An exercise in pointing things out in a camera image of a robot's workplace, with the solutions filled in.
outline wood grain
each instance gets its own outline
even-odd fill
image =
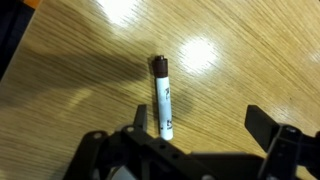
[[[169,59],[174,145],[264,156],[248,104],[320,129],[317,0],[44,0],[0,87],[0,179],[61,179],[82,136],[148,105],[150,57]],[[303,179],[312,179],[305,170]]]

